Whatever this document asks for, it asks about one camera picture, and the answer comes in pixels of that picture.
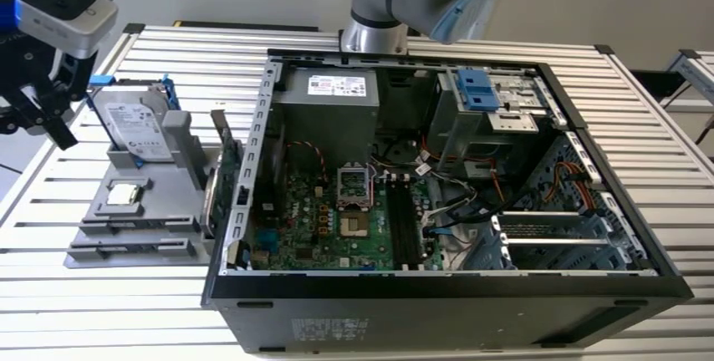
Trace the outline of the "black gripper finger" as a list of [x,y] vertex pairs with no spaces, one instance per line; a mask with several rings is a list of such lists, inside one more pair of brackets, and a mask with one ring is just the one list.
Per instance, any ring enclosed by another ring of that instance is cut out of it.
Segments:
[[18,88],[9,90],[9,131],[46,132],[45,113]]
[[43,122],[38,125],[59,149],[67,150],[78,143],[71,132],[70,123],[75,118],[74,113],[46,114]]

